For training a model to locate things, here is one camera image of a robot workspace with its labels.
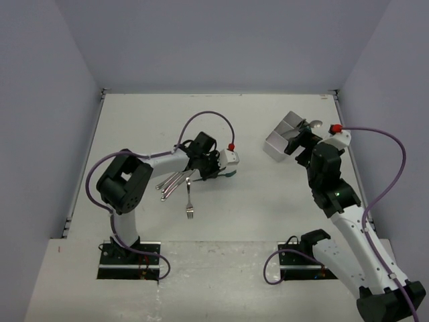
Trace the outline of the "ornate silver teaspoon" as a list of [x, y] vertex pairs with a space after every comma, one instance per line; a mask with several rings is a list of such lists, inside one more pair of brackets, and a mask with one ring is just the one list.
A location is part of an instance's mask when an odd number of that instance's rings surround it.
[[316, 129], [322, 127], [323, 122], [321, 120], [312, 120], [308, 123], [308, 127], [311, 129]]

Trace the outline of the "white three-compartment container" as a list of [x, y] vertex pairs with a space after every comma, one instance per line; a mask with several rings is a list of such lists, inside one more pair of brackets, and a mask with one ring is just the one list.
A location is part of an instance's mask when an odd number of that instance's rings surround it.
[[274, 130], [266, 137], [263, 143], [263, 151], [276, 162], [281, 162], [285, 159], [286, 154], [284, 149], [288, 145], [288, 141], [282, 135], [293, 129], [299, 122], [304, 118], [300, 117], [293, 111], [289, 111], [288, 114], [278, 123]]

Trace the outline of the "teal plastic fork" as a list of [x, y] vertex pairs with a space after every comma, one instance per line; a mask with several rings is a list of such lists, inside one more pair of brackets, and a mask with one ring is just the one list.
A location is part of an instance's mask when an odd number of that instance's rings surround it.
[[209, 177], [209, 178], [206, 178], [206, 179], [198, 178], [198, 179], [193, 180], [193, 182], [207, 181], [207, 180], [210, 180], [210, 179], [216, 179], [216, 178], [221, 178], [221, 177], [230, 178], [230, 177], [236, 175], [236, 173], [237, 173], [236, 170], [233, 170], [231, 172], [223, 172], [223, 173], [217, 174], [216, 176], [212, 176], [212, 177]]

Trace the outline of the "silver fork curved handle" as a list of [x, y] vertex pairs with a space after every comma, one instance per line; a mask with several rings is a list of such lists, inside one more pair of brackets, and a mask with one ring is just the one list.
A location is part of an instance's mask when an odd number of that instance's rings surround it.
[[186, 190], [187, 190], [186, 214], [188, 219], [194, 219], [194, 206], [191, 201], [190, 188], [191, 188], [191, 180], [190, 180], [190, 177], [187, 177], [186, 178]]

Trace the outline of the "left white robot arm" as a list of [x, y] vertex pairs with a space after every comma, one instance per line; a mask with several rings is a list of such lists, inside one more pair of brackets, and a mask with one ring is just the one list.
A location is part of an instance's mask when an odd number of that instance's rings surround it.
[[178, 144], [171, 152], [142, 156], [123, 149], [114, 156], [98, 179], [96, 189], [110, 215], [115, 255], [126, 264], [138, 259], [140, 241], [135, 208], [140, 204], [149, 181], [174, 172], [199, 171], [203, 179], [214, 178], [222, 170], [217, 142], [200, 132], [189, 144]]

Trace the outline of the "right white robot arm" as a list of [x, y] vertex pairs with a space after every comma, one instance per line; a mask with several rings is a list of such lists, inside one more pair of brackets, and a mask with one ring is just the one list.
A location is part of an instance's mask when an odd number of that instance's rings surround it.
[[419, 281], [410, 281], [380, 242], [353, 187], [341, 176], [341, 156], [351, 134], [332, 125], [323, 139], [309, 127], [286, 132], [285, 154], [296, 149], [305, 167], [314, 202], [341, 232], [351, 251], [340, 250], [325, 231], [301, 237], [300, 258], [308, 264], [326, 266], [350, 291], [364, 321], [418, 320], [417, 309], [426, 296]]

